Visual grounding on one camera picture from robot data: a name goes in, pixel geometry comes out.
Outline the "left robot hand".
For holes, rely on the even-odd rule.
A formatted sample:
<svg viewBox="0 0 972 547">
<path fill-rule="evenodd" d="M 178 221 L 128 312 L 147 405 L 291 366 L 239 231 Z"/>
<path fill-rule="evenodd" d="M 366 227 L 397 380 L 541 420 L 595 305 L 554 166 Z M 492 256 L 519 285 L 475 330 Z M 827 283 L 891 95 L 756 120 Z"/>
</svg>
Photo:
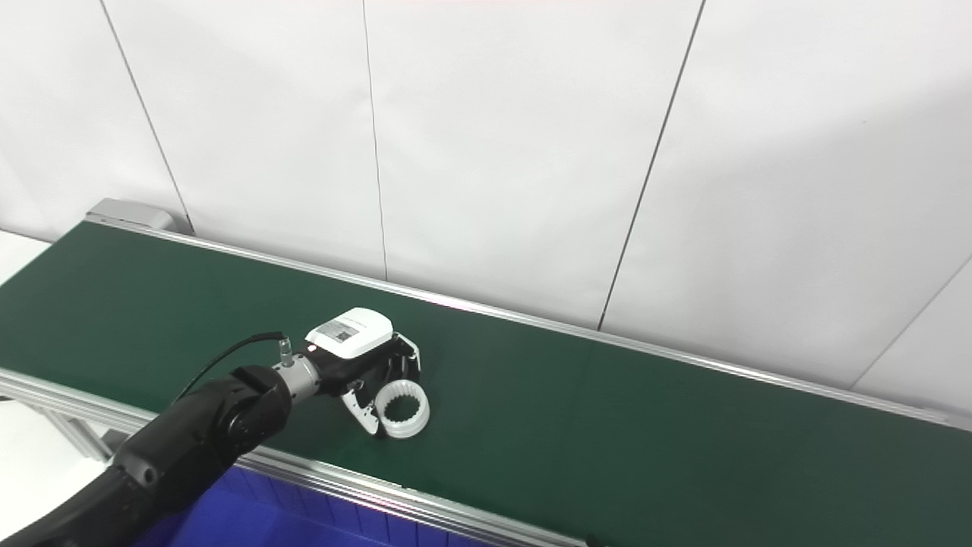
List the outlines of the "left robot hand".
<svg viewBox="0 0 972 547">
<path fill-rule="evenodd" d="M 312 366 L 317 394 L 340 399 L 372 437 L 413 438 L 428 424 L 420 350 L 380 312 L 345 311 L 309 331 L 296 355 Z"/>
</svg>

